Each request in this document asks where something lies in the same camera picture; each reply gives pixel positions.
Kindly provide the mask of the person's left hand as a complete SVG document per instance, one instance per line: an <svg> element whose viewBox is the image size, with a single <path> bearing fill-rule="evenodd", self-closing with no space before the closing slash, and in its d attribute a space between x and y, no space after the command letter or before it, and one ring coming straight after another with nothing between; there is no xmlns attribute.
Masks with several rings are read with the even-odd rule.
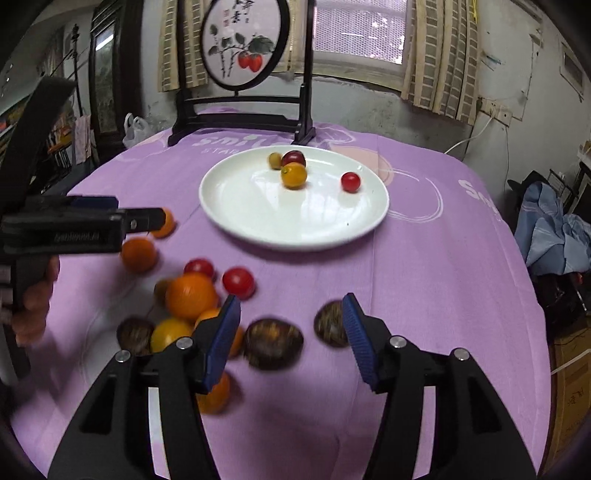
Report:
<svg viewBox="0 0 591 480"><path fill-rule="evenodd" d="M60 272L60 261L57 256L50 258L46 278L27 289L23 296L24 310L14 315L11 328L16 343L27 347L40 340L45 332L50 300L54 284Z"/></svg>

